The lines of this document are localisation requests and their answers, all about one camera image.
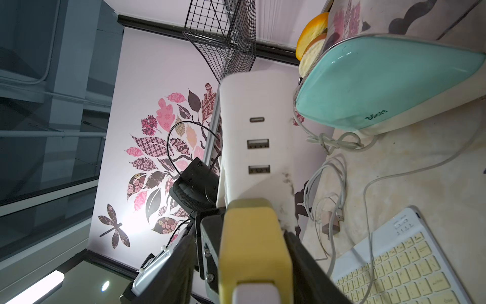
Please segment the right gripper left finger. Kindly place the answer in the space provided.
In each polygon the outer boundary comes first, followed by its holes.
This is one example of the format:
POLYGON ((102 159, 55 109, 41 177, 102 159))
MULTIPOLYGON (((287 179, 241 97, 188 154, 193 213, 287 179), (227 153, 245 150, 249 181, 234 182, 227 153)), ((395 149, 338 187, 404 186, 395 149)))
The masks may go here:
POLYGON ((196 262, 193 234, 182 238, 173 254, 155 274, 134 303, 189 303, 196 262))

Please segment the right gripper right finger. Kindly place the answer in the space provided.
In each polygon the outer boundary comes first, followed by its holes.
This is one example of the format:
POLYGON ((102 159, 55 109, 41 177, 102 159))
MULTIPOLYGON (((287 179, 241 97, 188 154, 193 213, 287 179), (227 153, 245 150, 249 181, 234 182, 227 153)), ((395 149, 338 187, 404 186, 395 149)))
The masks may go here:
POLYGON ((292 260, 294 303, 351 303, 328 278, 295 234, 286 231, 283 236, 292 260))

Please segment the yellow charger adapter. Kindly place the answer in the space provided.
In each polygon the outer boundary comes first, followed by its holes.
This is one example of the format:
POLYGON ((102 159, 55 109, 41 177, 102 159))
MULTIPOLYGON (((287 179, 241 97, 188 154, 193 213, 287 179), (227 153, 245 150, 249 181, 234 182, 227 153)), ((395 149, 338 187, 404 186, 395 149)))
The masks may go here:
POLYGON ((293 267, 272 204, 234 200, 224 217, 218 254, 220 303, 293 303, 293 267))

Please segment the yellow wireless keyboard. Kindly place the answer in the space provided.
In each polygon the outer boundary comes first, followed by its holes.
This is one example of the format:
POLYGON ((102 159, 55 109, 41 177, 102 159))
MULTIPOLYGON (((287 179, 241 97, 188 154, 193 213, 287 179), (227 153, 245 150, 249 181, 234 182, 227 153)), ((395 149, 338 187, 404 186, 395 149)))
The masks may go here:
POLYGON ((414 206, 339 257, 332 279, 353 303, 471 302, 414 206))

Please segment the white power strip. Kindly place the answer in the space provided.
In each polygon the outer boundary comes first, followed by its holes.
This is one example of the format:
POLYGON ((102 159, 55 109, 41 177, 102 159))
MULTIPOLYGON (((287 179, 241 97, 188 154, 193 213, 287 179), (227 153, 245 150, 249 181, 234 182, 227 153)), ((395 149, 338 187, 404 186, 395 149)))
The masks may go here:
POLYGON ((235 73, 219 87, 222 126, 220 196, 266 199, 281 228, 297 226, 294 204, 293 112, 295 85, 277 70, 235 73))

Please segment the pink charger adapter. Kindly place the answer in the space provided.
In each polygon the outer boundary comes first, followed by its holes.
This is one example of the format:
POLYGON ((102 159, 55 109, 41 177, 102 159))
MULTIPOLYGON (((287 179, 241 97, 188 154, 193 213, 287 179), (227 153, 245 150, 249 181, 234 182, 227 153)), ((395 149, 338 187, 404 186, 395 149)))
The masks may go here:
POLYGON ((321 215, 321 231, 330 238, 340 232, 339 216, 331 211, 321 215))

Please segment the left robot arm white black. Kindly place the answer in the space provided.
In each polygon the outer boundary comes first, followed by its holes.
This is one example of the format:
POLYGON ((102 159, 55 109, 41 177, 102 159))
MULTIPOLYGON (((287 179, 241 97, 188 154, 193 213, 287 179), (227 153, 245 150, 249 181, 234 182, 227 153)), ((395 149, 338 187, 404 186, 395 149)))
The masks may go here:
POLYGON ((157 232, 169 230, 170 238, 158 254, 149 254, 137 276, 120 297, 122 303, 190 303, 199 296, 192 291, 196 274, 208 267, 203 262, 203 224, 224 211, 216 206, 219 176, 211 165, 196 158, 169 190, 179 204, 184 220, 169 228, 168 221, 155 225, 157 232))

